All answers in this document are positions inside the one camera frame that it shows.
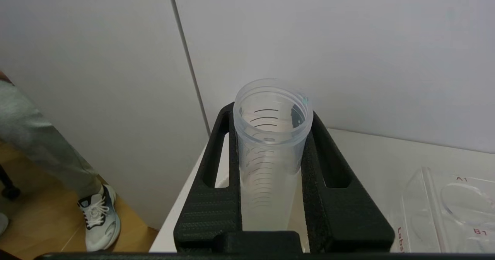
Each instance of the sneaker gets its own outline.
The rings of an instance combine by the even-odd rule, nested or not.
[[[0,235],[7,229],[7,226],[9,226],[9,219],[0,212]]]
[[[106,250],[119,236],[120,219],[113,207],[115,198],[115,190],[103,185],[97,194],[78,202],[86,221],[86,249],[89,252]]]

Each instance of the gray pants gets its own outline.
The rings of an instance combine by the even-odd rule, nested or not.
[[[2,80],[0,139],[14,145],[80,198],[101,189],[92,167],[15,86]]]

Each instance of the clear plastic container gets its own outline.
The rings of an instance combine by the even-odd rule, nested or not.
[[[287,229],[312,122],[308,98],[283,80],[255,80],[237,94],[243,230]]]
[[[495,253],[495,182],[422,167],[393,209],[393,252]]]

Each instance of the container rim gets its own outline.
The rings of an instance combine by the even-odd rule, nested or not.
[[[303,110],[303,113],[306,114],[306,116],[304,116],[305,117],[304,121],[299,126],[297,126],[296,128],[293,128],[291,130],[276,132],[276,131],[266,131],[266,130],[256,128],[256,127],[252,126],[251,124],[249,124],[246,120],[244,120],[244,118],[241,116],[241,113],[240,113],[241,101],[244,100],[245,98],[249,97],[250,95],[263,92],[263,91],[258,91],[258,92],[255,92],[253,94],[246,96],[246,93],[248,93],[249,91],[253,91],[256,88],[264,88],[264,87],[271,87],[271,88],[280,89],[282,91],[285,91],[285,92],[288,92],[288,93],[294,95],[293,97],[290,97],[286,94],[282,94],[282,95],[286,96],[287,99],[293,100],[294,103],[298,107],[301,107],[301,109]],[[237,96],[236,96],[236,99],[234,102],[233,111],[234,111],[234,127],[236,128],[236,132],[238,135],[240,135],[240,137],[247,138],[253,142],[266,144],[266,145],[270,145],[270,146],[278,146],[278,145],[283,145],[283,144],[287,144],[287,143],[299,142],[300,140],[306,138],[306,136],[309,133],[309,130],[311,130],[311,123],[313,123],[313,106],[311,105],[311,102],[308,99],[308,97],[306,95],[302,94],[297,89],[295,89],[295,87],[292,87],[292,85],[290,83],[288,83],[286,80],[279,79],[279,78],[261,78],[261,79],[253,80],[252,82],[249,82],[248,84],[243,86],[239,90],[239,92],[237,93]],[[275,142],[275,143],[262,141],[258,138],[255,138],[255,137],[252,137],[251,135],[248,135],[244,130],[240,130],[240,125],[236,121],[239,121],[240,123],[242,123],[241,127],[244,127],[244,128],[249,127],[250,130],[255,131],[255,132],[270,133],[273,135],[283,135],[283,134],[292,133],[292,134],[295,134],[295,136],[288,139],[288,140],[284,140],[281,142]]]

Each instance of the white countertop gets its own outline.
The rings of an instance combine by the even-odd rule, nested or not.
[[[419,142],[329,129],[343,156],[382,213],[398,201],[403,185],[420,167],[494,180],[495,155]],[[217,182],[228,174],[228,138],[223,143]],[[198,157],[150,252],[176,252],[173,230],[203,158]]]

